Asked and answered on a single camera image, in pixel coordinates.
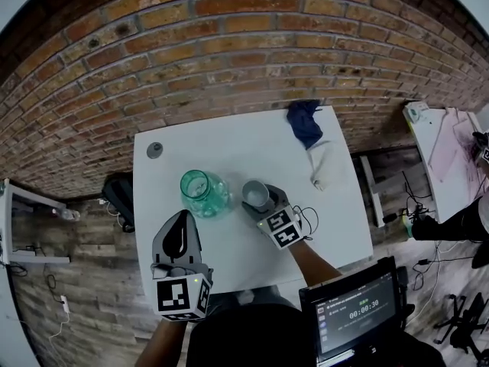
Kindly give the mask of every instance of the pink paper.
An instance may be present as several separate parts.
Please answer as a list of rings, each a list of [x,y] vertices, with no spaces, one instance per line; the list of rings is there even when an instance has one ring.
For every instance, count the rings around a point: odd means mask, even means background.
[[[472,136],[472,132],[474,131],[474,127],[472,125],[471,120],[468,118],[467,113],[460,112],[458,117],[465,117],[465,119],[458,124],[454,125],[453,132],[455,133],[455,138],[457,139],[458,145],[460,145],[463,154],[465,156],[465,160],[467,162],[471,161],[471,148],[474,144],[474,137]]]
[[[454,125],[458,124],[457,112],[455,109],[447,109],[447,114],[443,116],[442,126],[436,138],[435,146],[429,159],[436,178],[443,182],[446,174],[453,164],[460,145],[455,137]]]

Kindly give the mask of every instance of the laptop screen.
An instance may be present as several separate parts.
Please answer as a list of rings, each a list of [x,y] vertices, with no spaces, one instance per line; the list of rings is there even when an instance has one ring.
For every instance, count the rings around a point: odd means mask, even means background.
[[[396,315],[392,274],[315,305],[321,353],[341,347]]]

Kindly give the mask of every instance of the person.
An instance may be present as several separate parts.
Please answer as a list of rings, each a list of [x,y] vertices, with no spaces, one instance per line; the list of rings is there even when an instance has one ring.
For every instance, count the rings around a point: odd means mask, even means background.
[[[443,223],[437,223],[431,216],[421,218],[415,214],[411,232],[418,241],[479,242],[472,267],[489,264],[489,192]]]
[[[305,241],[289,247],[308,286],[341,275]],[[210,313],[190,334],[186,365],[300,365],[315,366],[313,341],[300,310],[282,297]],[[180,359],[187,322],[163,320],[136,367],[175,367]],[[438,351],[399,331],[390,338],[388,354],[373,365],[386,367],[430,365],[444,367]]]

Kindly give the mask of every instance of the brick wall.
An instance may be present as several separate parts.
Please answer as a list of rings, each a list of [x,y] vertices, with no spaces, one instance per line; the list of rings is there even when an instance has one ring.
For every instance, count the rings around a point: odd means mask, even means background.
[[[488,47],[456,0],[32,0],[0,37],[0,174],[98,193],[137,132],[293,99],[351,151],[411,144],[400,105],[477,108]]]

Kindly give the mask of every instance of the timer display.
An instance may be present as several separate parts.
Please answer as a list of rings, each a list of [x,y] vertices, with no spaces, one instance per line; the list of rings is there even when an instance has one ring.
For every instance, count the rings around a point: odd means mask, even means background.
[[[365,314],[368,311],[372,311],[378,305],[379,305],[378,299],[374,300],[369,304],[365,304],[360,308],[360,310],[355,310],[354,312],[350,313],[350,320],[353,320],[354,318],[359,317],[360,315]]]

